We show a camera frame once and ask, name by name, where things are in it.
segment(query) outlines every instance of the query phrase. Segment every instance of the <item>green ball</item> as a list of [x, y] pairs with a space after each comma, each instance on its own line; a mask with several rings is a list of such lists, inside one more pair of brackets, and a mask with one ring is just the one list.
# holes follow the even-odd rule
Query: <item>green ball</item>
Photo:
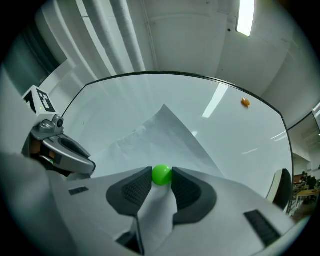
[[172, 171], [169, 166], [160, 164], [153, 168], [152, 180], [159, 186], [167, 185], [172, 180]]

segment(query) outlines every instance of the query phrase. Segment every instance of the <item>orange object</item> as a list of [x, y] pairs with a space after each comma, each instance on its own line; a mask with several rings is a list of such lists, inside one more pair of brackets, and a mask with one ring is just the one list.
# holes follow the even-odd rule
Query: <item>orange object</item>
[[247, 98], [242, 98], [242, 104], [249, 107], [250, 106], [250, 101]]

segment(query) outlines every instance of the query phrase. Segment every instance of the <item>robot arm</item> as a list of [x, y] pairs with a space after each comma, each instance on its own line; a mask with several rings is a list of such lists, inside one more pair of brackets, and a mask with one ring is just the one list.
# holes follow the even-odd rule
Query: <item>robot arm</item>
[[61, 170], [92, 174], [95, 163], [89, 160], [90, 154], [79, 143], [64, 134], [64, 119], [56, 112], [50, 97], [33, 85], [23, 99], [37, 116], [31, 136], [55, 153], [54, 159], [40, 157]]

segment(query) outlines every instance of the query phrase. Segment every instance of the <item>ceiling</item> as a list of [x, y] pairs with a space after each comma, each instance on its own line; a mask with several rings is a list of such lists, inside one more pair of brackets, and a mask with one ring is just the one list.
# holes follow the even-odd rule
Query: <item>ceiling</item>
[[70, 101], [87, 83], [140, 71], [195, 73], [246, 89], [292, 127], [320, 102], [320, 65], [277, 2], [256, 0], [251, 35], [236, 31], [239, 0], [53, 0], [36, 25], [61, 64], [43, 83]]

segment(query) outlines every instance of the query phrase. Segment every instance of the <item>fluorescent light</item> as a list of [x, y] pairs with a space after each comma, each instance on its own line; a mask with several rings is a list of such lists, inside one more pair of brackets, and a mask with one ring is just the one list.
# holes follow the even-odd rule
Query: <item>fluorescent light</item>
[[255, 0], [240, 0], [238, 23], [236, 31], [250, 36], [252, 22], [254, 21]]

